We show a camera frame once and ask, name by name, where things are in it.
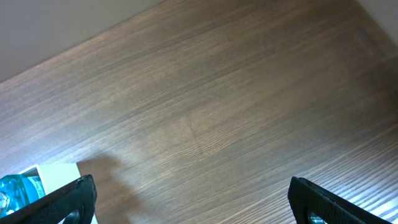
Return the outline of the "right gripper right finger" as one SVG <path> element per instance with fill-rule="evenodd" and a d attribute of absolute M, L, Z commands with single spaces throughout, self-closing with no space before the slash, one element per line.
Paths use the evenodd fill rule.
<path fill-rule="evenodd" d="M 389 223 L 303 177 L 291 178 L 287 197 L 297 224 Z"/>

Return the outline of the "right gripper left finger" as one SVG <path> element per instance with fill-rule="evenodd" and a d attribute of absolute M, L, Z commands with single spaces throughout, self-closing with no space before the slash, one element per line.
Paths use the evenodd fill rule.
<path fill-rule="evenodd" d="M 49 194 L 39 175 L 6 175 L 1 178 L 1 223 L 91 223 L 96 198 L 91 175 Z"/>

